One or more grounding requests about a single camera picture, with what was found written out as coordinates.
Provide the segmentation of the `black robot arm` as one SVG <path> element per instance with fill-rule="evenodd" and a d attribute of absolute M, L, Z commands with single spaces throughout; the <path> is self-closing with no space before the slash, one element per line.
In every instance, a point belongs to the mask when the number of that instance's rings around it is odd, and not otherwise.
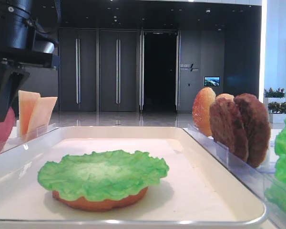
<path fill-rule="evenodd" d="M 0 122 L 6 118 L 18 89 L 28 79 L 25 66 L 57 69 L 53 54 L 58 41 L 50 37 L 61 22 L 60 1 L 54 1 L 57 21 L 49 31 L 31 14 L 31 0 L 0 0 Z"/>

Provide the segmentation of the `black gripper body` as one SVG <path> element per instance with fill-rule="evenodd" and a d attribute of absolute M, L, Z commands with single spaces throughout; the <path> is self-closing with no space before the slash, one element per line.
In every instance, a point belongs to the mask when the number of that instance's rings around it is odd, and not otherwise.
<path fill-rule="evenodd" d="M 60 58 L 55 54 L 11 47 L 0 49 L 0 61 L 48 69 L 58 69 L 60 65 Z"/>

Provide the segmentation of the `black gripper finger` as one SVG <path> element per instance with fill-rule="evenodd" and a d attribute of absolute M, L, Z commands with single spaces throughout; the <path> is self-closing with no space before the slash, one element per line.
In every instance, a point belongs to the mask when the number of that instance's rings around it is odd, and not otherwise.
<path fill-rule="evenodd" d="M 5 120 L 18 89 L 29 75 L 30 73 L 22 68 L 0 63 L 0 122 Z"/>

